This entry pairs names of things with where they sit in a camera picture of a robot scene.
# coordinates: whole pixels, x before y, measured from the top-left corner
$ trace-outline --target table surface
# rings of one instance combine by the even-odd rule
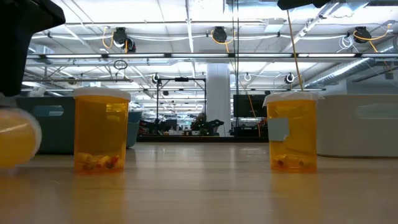
[[[0,223],[397,223],[398,160],[318,158],[269,169],[267,144],[139,143],[118,174],[75,175],[72,156],[0,173]]]

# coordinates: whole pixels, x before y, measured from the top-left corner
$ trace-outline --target wooden table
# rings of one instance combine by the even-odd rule
[[[0,177],[0,223],[397,223],[398,161],[319,157],[275,173],[266,144],[140,143],[120,174],[36,156]]]

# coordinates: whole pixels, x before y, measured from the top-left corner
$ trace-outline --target white pillar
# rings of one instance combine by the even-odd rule
[[[220,136],[229,136],[231,129],[231,87],[227,63],[207,64],[207,121],[218,119],[224,122],[217,132]]]

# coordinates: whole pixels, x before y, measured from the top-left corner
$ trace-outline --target ceiling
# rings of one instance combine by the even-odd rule
[[[230,43],[228,50],[237,52],[292,52],[292,48],[285,49],[291,43],[287,37],[270,37],[259,39],[268,35],[276,35],[279,31],[281,35],[290,35],[287,14],[281,11],[274,3],[248,4],[248,1],[239,1],[239,12],[231,5],[224,5],[222,0],[190,0],[188,3],[188,15],[186,1],[184,0],[53,0],[64,11],[67,23],[65,26],[55,27],[50,30],[37,33],[32,39],[32,46],[43,45],[53,50],[54,54],[105,54],[105,50],[111,53],[124,53],[120,48],[113,45],[107,49],[103,45],[103,32],[107,28],[105,36],[110,36],[116,27],[126,27],[128,35],[139,36],[133,38],[137,53],[167,53],[167,52],[195,52],[195,53],[225,53],[224,44],[215,43],[211,36],[206,36],[214,26],[225,26],[225,31],[229,37],[233,36],[233,24],[235,30],[238,27],[237,18],[239,16],[239,41],[234,45]],[[296,34],[304,27],[311,24],[311,20],[320,13],[322,9],[312,6],[301,7],[290,11],[292,19],[292,30]],[[191,18],[191,24],[186,22],[187,17]],[[309,29],[306,34],[296,43],[296,51],[300,53],[323,52],[323,53],[345,53],[356,52],[355,48],[347,47],[342,49],[339,42],[347,32],[354,31],[357,26],[366,26],[373,37],[382,36],[386,33],[387,24],[391,23],[390,32],[373,43],[377,46],[394,35],[398,29],[395,18],[398,17],[398,7],[360,7],[358,10],[350,11],[347,7],[341,7],[332,14],[327,14],[324,19]],[[284,22],[279,24],[279,28],[274,28],[273,20],[281,18]],[[264,32],[267,28],[272,28],[274,32]],[[189,32],[192,33],[192,47],[190,47]],[[104,39],[107,45],[111,44],[111,39]],[[360,52],[371,48],[369,42],[366,44],[353,44]],[[152,76],[158,73],[161,77],[206,77],[206,61],[181,61],[173,65],[136,65],[128,67],[124,75],[133,82],[101,82],[101,86],[110,88],[153,88]],[[266,62],[240,62],[239,80],[242,85],[248,88],[277,88],[284,84],[284,74],[296,74],[294,62],[274,62],[265,67]],[[47,76],[59,79],[66,77],[77,78],[109,78],[117,72],[112,63],[106,67],[47,67]],[[298,67],[305,80],[309,80],[316,74],[336,65],[334,62],[300,62]],[[234,86],[235,78],[233,75],[232,63],[229,65],[232,78],[231,86]],[[44,67],[27,67],[25,79],[37,79],[45,76]],[[247,81],[244,75],[251,75]],[[46,83],[47,88],[66,88],[72,89],[81,86],[70,85],[68,83]],[[180,86],[170,82],[170,86]],[[193,82],[184,83],[185,88],[195,88]],[[145,106],[146,100],[150,100],[150,94],[132,91],[135,99]],[[203,98],[202,91],[189,91],[185,93],[170,93],[168,98]],[[193,107],[200,101],[192,103]]]

